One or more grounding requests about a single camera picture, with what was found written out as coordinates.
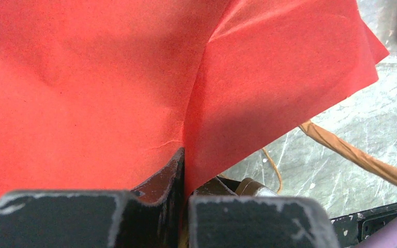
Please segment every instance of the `orange object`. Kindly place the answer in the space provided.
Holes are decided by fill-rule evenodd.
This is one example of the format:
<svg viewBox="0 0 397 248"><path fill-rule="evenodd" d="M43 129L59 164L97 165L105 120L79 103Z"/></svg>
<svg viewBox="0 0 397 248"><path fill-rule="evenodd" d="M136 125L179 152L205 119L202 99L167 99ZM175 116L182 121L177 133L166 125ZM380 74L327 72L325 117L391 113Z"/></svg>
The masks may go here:
<svg viewBox="0 0 397 248"><path fill-rule="evenodd" d="M377 80L355 0L0 1L0 195L186 194Z"/></svg>

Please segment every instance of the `red cloth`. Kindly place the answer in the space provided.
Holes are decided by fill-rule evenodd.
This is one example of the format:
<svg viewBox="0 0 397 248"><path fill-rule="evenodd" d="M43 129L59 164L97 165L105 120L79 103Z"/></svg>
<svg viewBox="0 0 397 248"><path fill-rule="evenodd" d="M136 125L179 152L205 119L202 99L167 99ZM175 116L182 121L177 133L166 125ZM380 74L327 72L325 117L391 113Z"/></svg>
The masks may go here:
<svg viewBox="0 0 397 248"><path fill-rule="evenodd" d="M0 196L186 193L377 80L355 0L0 1Z"/></svg>

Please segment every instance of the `red sheet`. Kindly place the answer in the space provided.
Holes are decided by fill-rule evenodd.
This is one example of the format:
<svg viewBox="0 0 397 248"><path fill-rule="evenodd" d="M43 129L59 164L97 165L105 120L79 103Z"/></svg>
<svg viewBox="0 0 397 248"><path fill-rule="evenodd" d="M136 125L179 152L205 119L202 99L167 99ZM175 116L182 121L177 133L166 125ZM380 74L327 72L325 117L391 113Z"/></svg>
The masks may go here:
<svg viewBox="0 0 397 248"><path fill-rule="evenodd" d="M0 195L186 193L377 80L355 0L0 1Z"/></svg>

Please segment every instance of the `brown strap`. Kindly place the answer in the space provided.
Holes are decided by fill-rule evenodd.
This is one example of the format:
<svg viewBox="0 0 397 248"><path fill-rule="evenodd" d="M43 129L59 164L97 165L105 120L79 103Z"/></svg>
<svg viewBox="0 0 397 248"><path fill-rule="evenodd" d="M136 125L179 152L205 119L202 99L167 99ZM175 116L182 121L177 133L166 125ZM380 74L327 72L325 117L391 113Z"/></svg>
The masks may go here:
<svg viewBox="0 0 397 248"><path fill-rule="evenodd" d="M310 120L301 124L299 128L318 143L337 152L366 171L374 173L397 186L396 167L373 158Z"/></svg>

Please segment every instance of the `gray tabletop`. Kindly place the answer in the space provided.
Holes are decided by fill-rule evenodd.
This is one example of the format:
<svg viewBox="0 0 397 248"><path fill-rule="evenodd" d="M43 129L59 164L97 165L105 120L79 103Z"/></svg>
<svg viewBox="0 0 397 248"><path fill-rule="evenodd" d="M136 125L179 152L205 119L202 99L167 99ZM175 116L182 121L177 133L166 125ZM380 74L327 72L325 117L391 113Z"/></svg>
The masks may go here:
<svg viewBox="0 0 397 248"><path fill-rule="evenodd" d="M391 55L378 65L377 83L319 114L313 122L397 166L397 1L358 2L363 20ZM325 149L298 129L269 144L267 150L282 174L282 195L311 197L330 217L397 202L397 187ZM278 187L261 151L225 173L235 179L252 177L271 189Z"/></svg>

